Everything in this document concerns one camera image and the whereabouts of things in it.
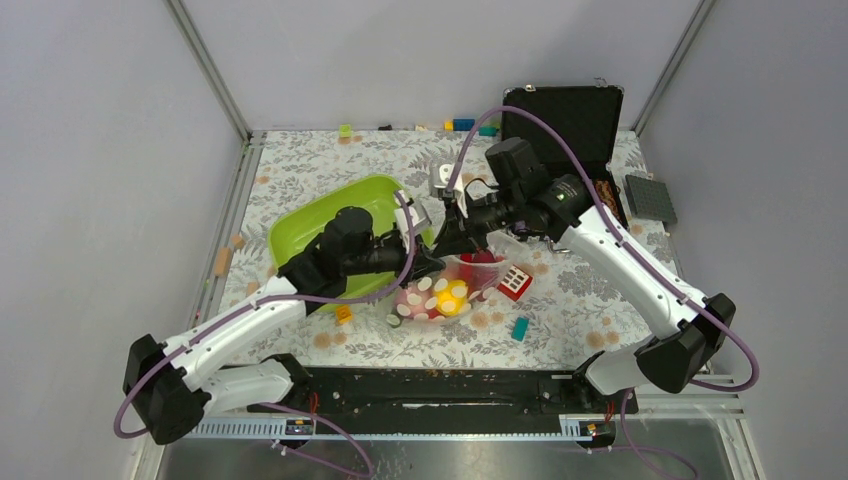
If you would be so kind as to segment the purple toy onion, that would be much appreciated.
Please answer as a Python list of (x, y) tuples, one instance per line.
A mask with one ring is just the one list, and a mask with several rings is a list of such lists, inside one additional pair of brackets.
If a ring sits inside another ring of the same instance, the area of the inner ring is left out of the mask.
[(401, 317), (412, 318), (418, 314), (427, 314), (427, 302), (431, 299), (428, 290), (415, 286), (400, 289), (395, 296), (395, 310)]

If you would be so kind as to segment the green toy cucumber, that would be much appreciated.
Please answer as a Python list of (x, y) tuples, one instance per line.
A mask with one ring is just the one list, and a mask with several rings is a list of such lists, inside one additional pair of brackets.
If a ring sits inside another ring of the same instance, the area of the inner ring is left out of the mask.
[(402, 324), (402, 319), (396, 315), (389, 314), (386, 316), (386, 322), (391, 328), (397, 328)]

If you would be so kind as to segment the red toy apple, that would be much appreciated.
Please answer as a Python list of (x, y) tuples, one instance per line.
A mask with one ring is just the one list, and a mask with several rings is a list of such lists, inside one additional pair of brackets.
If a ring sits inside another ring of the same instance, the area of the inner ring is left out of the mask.
[(491, 251), (483, 250), (475, 253), (463, 253), (460, 260), (469, 264), (493, 264), (498, 262), (498, 257)]

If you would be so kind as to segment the yellow toy pear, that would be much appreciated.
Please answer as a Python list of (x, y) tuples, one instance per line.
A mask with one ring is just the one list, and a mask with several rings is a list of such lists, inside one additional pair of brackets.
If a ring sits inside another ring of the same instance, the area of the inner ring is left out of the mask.
[(446, 317), (459, 315), (467, 311), (469, 288), (461, 279), (439, 279), (433, 286), (433, 297), (436, 299), (436, 310)]

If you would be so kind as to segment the clear zip top bag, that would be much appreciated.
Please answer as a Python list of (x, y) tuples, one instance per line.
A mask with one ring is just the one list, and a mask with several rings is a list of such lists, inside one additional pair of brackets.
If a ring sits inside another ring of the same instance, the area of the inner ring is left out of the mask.
[(381, 300), (378, 311), (388, 326), (458, 320), (498, 292), (529, 248), (503, 232), (488, 234), (487, 242), (483, 251), (445, 257), (441, 271), (411, 280)]

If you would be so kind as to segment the green plastic tub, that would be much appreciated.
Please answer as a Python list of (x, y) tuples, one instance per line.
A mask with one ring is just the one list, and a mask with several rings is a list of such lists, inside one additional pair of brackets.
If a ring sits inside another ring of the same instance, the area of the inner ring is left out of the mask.
[(375, 302), (404, 286), (382, 271), (380, 236), (393, 229), (408, 236), (406, 274), (414, 238), (421, 235), (427, 246), (432, 239), (425, 212), (397, 180), (371, 175), (278, 219), (268, 245), (278, 276), (312, 313), (354, 299)]

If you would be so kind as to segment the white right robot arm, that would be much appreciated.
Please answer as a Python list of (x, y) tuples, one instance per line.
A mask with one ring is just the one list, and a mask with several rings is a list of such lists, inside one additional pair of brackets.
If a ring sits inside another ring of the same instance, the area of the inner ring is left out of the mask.
[(636, 309), (650, 337), (613, 352), (601, 352), (577, 370), (575, 402), (597, 412), (613, 394), (651, 383), (683, 390), (720, 349), (736, 313), (725, 294), (706, 296), (666, 269), (614, 218), (595, 203), (577, 176), (553, 178), (529, 142), (510, 138), (490, 147), (486, 160), (498, 183), (483, 198), (445, 203), (435, 240), (437, 257), (474, 253), (496, 230), (523, 224), (578, 254), (604, 275)]

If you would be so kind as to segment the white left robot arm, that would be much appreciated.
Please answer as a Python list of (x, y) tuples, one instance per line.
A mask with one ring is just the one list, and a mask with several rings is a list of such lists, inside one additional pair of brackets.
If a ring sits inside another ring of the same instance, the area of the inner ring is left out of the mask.
[(261, 403), (296, 411), (309, 401), (310, 385), (289, 354), (231, 366), (253, 341), (306, 319), (325, 304), (376, 303), (394, 290), (443, 268), (422, 239), (431, 221), (426, 210), (404, 200), (393, 229), (375, 236), (370, 213), (345, 207), (301, 253), (267, 283), (224, 313), (162, 342), (145, 335), (130, 347), (125, 398), (113, 420), (120, 438), (133, 410), (149, 434), (167, 445), (190, 433), (207, 416)]

